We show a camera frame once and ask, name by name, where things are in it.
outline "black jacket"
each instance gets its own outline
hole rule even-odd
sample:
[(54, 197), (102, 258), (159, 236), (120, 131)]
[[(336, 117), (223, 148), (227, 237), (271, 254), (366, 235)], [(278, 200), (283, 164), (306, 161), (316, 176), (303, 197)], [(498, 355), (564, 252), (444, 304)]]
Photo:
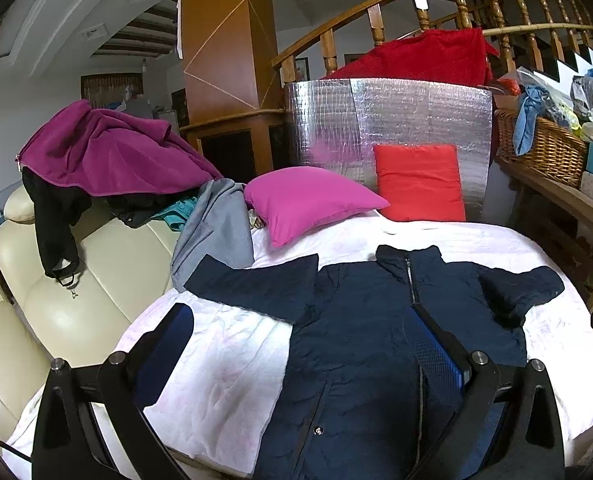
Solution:
[(436, 246), (409, 252), (379, 246), (374, 262), (318, 271), (316, 254), (244, 270), (206, 256), (196, 268), (186, 284), (190, 292), (293, 325), (254, 479), (398, 480), (441, 435), (453, 412), (421, 388), (403, 336), (401, 313), (411, 304), (408, 262), (435, 321), (497, 364), (525, 365), (525, 313), (563, 291), (548, 267), (513, 274), (446, 264)]
[[(72, 278), (79, 266), (79, 254), (70, 226), (92, 205), (90, 195), (77, 186), (61, 187), (46, 182), (30, 168), (21, 170), (23, 186), (34, 203), (36, 244), (46, 276), (62, 283)], [(106, 196), (110, 211), (134, 229), (167, 206), (195, 196), (197, 190), (173, 194), (132, 193)], [(61, 260), (70, 262), (60, 268)]]

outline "cream leather sofa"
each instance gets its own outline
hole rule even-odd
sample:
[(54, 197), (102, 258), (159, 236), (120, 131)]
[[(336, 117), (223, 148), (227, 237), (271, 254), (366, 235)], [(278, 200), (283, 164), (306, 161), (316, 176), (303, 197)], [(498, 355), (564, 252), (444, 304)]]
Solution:
[(33, 204), (23, 187), (8, 199), (0, 226), (0, 270), (33, 338), (0, 290), (0, 439), (45, 383), (51, 357), (73, 367), (99, 364), (126, 328), (172, 287), (170, 260), (178, 233), (163, 221), (131, 229), (102, 202), (72, 229), (83, 264), (76, 297), (43, 272)]

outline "jacket collar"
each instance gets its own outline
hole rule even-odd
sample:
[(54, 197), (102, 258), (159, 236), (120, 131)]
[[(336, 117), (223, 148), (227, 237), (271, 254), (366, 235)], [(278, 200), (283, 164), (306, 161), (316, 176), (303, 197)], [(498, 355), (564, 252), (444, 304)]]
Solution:
[(419, 281), (436, 275), (446, 265), (441, 251), (436, 245), (414, 251), (379, 245), (376, 256), (377, 263), (381, 267), (390, 272), (397, 280), (405, 283), (408, 283), (408, 262), (414, 280)]

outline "bed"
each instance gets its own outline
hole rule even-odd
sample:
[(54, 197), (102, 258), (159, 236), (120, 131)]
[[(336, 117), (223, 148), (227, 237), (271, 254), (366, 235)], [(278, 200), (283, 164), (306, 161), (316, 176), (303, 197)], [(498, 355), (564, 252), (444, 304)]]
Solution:
[[(531, 240), (510, 229), (461, 222), (391, 222), (376, 212), (318, 228), (278, 250), (270, 249), (267, 229), (252, 235), (253, 267), (319, 254), (319, 266), (374, 259), (379, 244), (421, 249), (437, 245), (446, 262), (472, 261), (523, 272), (540, 265), (555, 269), (564, 292), (533, 307), (524, 331), (528, 358), (547, 366), (557, 397), (566, 465), (577, 463), (593, 440), (593, 331), (583, 300), (568, 278)], [(288, 359), (291, 327), (235, 306), (202, 300), (190, 292), (168, 291), (135, 320), (116, 349), (128, 351), (153, 329), (177, 302), (195, 315), (195, 332), (158, 402), (145, 415), (161, 440), (182, 462), (193, 463), (192, 478), (250, 476), (260, 437), (280, 393)], [(40, 392), (27, 405), (8, 443), (32, 452)], [(113, 434), (101, 406), (95, 412), (116, 464), (138, 478)], [(22, 479), (30, 467), (5, 452), (10, 468)]]

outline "wicker basket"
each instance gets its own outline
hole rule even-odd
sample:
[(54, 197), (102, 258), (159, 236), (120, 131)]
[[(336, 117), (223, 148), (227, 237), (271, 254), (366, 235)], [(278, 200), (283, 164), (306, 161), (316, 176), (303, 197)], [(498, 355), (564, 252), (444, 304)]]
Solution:
[(578, 188), (588, 157), (588, 144), (552, 121), (537, 117), (532, 148), (522, 156), (514, 154), (512, 136), (517, 113), (497, 110), (499, 125), (499, 156), (514, 164), (526, 166), (537, 173)]

